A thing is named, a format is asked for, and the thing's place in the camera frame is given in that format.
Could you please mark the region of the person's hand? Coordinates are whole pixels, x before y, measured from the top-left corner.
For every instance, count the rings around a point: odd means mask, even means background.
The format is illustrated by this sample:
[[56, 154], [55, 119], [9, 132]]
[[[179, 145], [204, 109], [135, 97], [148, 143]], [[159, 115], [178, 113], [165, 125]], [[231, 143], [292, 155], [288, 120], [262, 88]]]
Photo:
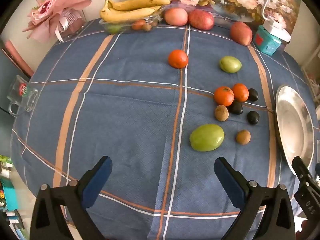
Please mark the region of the person's hand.
[[302, 222], [302, 229], [296, 232], [296, 240], [316, 239], [317, 226], [310, 220]]

